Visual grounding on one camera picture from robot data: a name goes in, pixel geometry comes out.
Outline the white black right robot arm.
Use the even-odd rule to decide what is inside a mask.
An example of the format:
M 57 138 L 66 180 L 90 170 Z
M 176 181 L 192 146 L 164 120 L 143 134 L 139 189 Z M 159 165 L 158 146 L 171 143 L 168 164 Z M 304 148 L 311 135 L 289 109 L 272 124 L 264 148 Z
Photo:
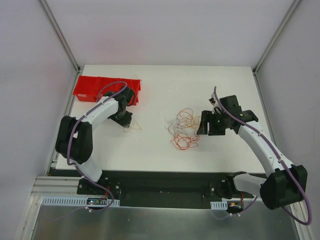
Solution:
M 260 197 L 270 210 L 305 201 L 307 170 L 294 165 L 265 136 L 258 117 L 251 110 L 242 110 L 235 95 L 218 99 L 212 94 L 209 102 L 213 109 L 202 111 L 197 135 L 224 136 L 227 129 L 233 130 L 253 151 L 266 175 L 262 178 L 245 171 L 228 174 L 217 186 L 217 194 L 231 199 L 246 192 Z

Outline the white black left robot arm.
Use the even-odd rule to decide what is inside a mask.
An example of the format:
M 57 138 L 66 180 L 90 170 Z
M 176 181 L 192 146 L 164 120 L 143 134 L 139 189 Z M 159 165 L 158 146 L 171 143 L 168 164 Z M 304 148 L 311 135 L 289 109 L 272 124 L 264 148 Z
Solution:
M 88 188 L 99 195 L 105 191 L 106 183 L 101 179 L 103 171 L 93 158 L 93 133 L 109 119 L 129 128 L 132 113 L 127 107 L 133 105 L 136 93 L 124 85 L 119 91 L 108 91 L 87 112 L 79 117 L 64 116 L 59 125 L 55 151 L 66 159 L 68 166 L 74 166 L 86 178 Z

